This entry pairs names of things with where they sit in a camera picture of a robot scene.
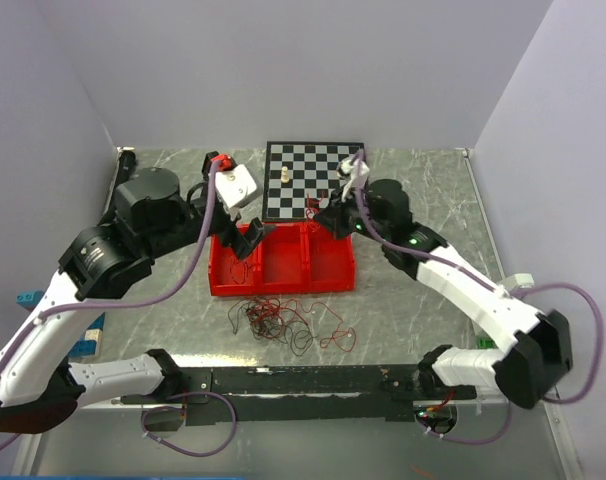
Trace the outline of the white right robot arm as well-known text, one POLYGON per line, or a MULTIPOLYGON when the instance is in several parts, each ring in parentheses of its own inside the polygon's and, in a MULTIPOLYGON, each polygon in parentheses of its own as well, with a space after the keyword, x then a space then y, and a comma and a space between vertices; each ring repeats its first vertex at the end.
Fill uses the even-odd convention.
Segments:
POLYGON ((444 237, 414 220, 398 181, 377 180, 348 195, 335 190, 314 220, 336 239, 360 234, 380 242, 392 266, 441 294, 492 339, 491 349, 442 345, 426 354, 419 385, 428 397, 474 386, 531 409, 572 369, 566 317, 541 312, 474 269, 444 237))

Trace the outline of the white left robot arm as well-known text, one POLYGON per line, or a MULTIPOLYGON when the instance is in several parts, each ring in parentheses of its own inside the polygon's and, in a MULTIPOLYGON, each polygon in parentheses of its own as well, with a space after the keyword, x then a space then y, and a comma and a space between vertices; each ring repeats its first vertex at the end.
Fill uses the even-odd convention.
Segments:
POLYGON ((69 351, 101 313, 124 307, 124 295, 158 258, 189 245, 202 250, 214 235, 238 259, 248 257, 266 228, 253 220, 240 231, 236 223, 261 194, 257 177, 224 156, 206 162, 203 182, 187 196, 163 168, 120 184, 113 218, 75 238, 41 301, 0 351, 0 433, 44 433, 82 407, 122 396, 175 398, 182 372, 162 349, 94 366, 70 362, 69 351))

